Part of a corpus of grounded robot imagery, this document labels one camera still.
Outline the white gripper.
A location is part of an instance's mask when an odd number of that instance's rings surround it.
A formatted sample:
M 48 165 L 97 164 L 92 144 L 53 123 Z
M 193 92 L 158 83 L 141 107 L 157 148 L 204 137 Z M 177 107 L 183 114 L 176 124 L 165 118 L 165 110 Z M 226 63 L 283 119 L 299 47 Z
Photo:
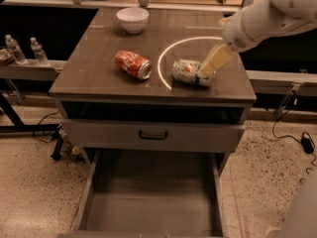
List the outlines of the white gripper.
M 316 0 L 259 0 L 219 21 L 226 45 L 215 45 L 200 66 L 200 77 L 209 77 L 226 65 L 234 52 L 245 52 L 272 37 L 301 34 L 317 28 Z

